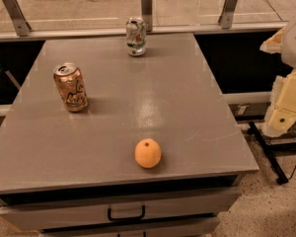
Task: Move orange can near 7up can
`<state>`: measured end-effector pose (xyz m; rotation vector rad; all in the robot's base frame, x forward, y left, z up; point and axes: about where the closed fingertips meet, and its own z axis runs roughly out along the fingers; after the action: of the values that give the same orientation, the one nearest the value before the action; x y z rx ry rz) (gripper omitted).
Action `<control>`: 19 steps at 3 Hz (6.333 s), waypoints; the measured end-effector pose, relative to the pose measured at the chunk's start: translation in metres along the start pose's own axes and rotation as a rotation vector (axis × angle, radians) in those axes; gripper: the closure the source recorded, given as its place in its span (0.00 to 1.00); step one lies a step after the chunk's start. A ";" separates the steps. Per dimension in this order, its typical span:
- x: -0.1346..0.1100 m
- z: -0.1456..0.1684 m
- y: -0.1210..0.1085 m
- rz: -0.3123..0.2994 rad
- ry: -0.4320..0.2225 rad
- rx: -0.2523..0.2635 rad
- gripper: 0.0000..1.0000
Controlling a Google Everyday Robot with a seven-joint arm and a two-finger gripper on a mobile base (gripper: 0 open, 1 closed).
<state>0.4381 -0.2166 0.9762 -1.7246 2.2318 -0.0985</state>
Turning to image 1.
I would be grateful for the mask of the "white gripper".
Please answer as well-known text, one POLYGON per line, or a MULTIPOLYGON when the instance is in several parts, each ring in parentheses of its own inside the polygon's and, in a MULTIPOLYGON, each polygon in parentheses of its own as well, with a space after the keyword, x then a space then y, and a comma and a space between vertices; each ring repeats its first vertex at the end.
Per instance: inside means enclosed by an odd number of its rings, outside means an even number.
MULTIPOLYGON (((274 54, 281 52, 284 28, 265 40, 259 49, 274 54)), ((262 133, 279 137, 296 121, 296 69, 285 78, 277 76, 272 86, 270 105, 266 110, 262 133)))

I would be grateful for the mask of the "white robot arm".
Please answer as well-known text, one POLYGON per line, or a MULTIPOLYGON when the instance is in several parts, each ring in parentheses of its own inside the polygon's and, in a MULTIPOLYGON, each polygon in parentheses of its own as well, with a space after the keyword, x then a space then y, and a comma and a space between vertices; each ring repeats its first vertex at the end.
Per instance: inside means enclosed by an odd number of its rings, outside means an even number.
POLYGON ((264 116, 262 132, 269 137, 286 133, 296 122, 296 16, 259 48, 279 53, 281 61, 293 70, 285 77, 276 76, 270 94, 270 105, 264 116))

